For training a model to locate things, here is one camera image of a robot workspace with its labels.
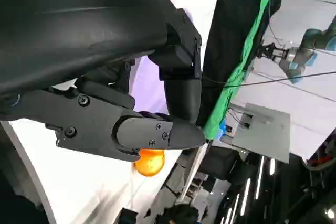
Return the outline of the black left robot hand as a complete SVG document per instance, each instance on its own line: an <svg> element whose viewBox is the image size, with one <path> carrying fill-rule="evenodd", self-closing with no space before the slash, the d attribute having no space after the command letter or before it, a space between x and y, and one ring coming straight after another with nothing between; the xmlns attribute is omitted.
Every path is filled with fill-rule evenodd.
<svg viewBox="0 0 336 224"><path fill-rule="evenodd" d="M1 0L1 120L40 122L58 147L127 162L197 148L201 45L171 0ZM168 114L134 110L127 82L143 56Z"/></svg>

